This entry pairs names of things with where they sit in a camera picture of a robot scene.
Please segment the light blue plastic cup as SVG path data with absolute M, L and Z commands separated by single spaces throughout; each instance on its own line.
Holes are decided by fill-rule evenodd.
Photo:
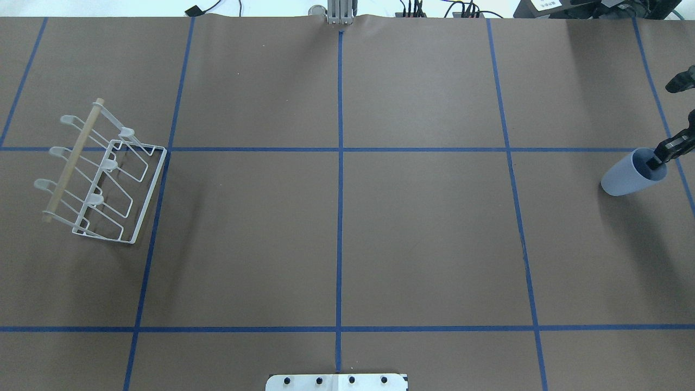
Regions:
M 653 149 L 637 148 L 611 166 L 600 180 L 605 193 L 617 197 L 624 196 L 665 180 L 668 175 L 666 165 L 652 169 L 648 162 L 655 157 Z

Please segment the small black adapter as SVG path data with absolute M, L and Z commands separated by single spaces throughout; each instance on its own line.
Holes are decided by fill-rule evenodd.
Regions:
M 205 12 L 203 10 L 201 10 L 201 8 L 198 7 L 198 5 L 194 5 L 193 7 L 190 7 L 187 10 L 185 10 L 185 14 L 188 17 L 198 17 L 201 15 L 204 15 Z

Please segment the aluminium frame post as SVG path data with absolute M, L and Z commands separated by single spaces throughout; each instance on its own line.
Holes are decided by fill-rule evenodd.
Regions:
M 357 14 L 358 1 L 354 0 L 328 0 L 327 2 L 327 24 L 329 25 L 350 25 L 354 22 Z

